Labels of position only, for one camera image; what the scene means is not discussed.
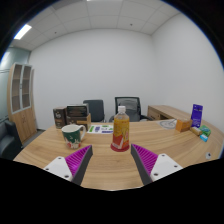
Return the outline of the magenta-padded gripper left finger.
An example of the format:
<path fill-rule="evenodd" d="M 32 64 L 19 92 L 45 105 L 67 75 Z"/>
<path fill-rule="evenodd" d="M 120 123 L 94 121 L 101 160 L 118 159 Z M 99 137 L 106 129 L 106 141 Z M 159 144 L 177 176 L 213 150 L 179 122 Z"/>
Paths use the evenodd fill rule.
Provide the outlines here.
<path fill-rule="evenodd" d="M 92 155 L 92 146 L 88 145 L 67 157 L 56 157 L 44 170 L 76 185 L 80 185 Z"/>

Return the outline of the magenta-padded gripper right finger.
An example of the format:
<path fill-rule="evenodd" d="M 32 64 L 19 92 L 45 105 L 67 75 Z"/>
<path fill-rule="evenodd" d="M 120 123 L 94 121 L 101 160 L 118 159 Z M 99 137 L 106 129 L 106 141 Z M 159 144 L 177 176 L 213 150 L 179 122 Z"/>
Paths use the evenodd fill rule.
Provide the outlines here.
<path fill-rule="evenodd" d="M 131 155 L 134 158 L 143 185 L 148 185 L 182 169 L 167 154 L 157 155 L 136 144 L 131 145 Z"/>

